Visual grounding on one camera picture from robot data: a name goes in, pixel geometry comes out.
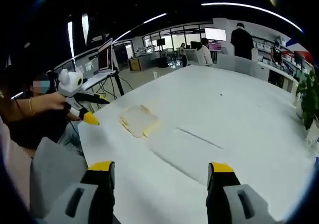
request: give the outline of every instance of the green leaves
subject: green leaves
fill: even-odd
[[[306,130],[319,115],[319,82],[314,71],[305,75],[306,79],[299,83],[296,94],[302,94],[301,107]]]

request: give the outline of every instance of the monitor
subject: monitor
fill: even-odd
[[[201,43],[197,41],[191,41],[190,42],[190,47],[191,49],[200,49],[201,48]]]
[[[157,46],[164,46],[165,45],[165,38],[156,40]]]
[[[209,43],[209,50],[210,51],[221,52],[221,44],[218,43],[218,42],[210,42]]]
[[[112,62],[112,39],[105,42],[98,49],[99,71],[113,70]]]
[[[217,28],[205,28],[206,38],[208,40],[226,41],[226,31]]]

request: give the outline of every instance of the man in black shirt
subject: man in black shirt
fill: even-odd
[[[254,43],[251,35],[245,30],[244,24],[237,24],[237,29],[231,33],[230,43],[235,48],[235,56],[251,60],[251,50],[254,48]]]

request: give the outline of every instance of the ceiling light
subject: ceiling light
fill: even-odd
[[[72,55],[72,57],[74,57],[72,22],[68,23],[68,32],[69,32],[69,42],[70,42],[70,48],[71,48],[71,55]]]
[[[20,92],[20,93],[18,93],[18,94],[16,94],[15,96],[12,96],[11,97],[11,100],[13,100],[13,99],[15,99],[15,98],[18,98],[20,95],[22,95],[23,94],[23,92]]]
[[[147,20],[147,21],[143,22],[143,24],[148,23],[148,22],[150,22],[150,21],[153,21],[153,20],[155,20],[155,19],[157,19],[157,18],[159,18],[159,17],[161,17],[161,16],[165,16],[165,15],[167,15],[167,13],[163,13],[163,14],[161,14],[161,15],[158,15],[158,16],[156,16],[156,17],[153,17],[153,18],[151,18],[150,20]]]
[[[116,39],[113,41],[113,43],[116,42],[117,40],[119,40],[120,38],[122,38],[123,36],[125,36],[126,34],[130,33],[130,32],[131,32],[131,30],[125,32],[125,33],[122,34],[122,35],[120,35],[118,38],[116,38]]]
[[[89,18],[88,18],[87,14],[82,16],[82,28],[83,28],[83,35],[84,35],[85,45],[86,45],[87,44],[88,33],[89,33]]]
[[[202,3],[201,4],[202,6],[210,6],[210,5],[233,5],[233,6],[244,6],[244,7],[249,7],[249,8],[253,8],[253,9],[257,9],[257,10],[260,10],[260,11],[264,11],[264,12],[267,12],[271,15],[274,15],[288,23],[290,23],[292,26],[294,26],[295,28],[297,28],[299,31],[302,31],[302,29],[300,27],[298,27],[296,24],[294,24],[292,21],[289,21],[287,18],[284,18],[283,16],[280,16],[272,11],[268,11],[266,9],[263,9],[263,8],[260,8],[260,7],[257,7],[257,6],[251,6],[251,5],[246,5],[246,4],[241,4],[241,3],[232,3],[232,2],[211,2],[211,3]]]

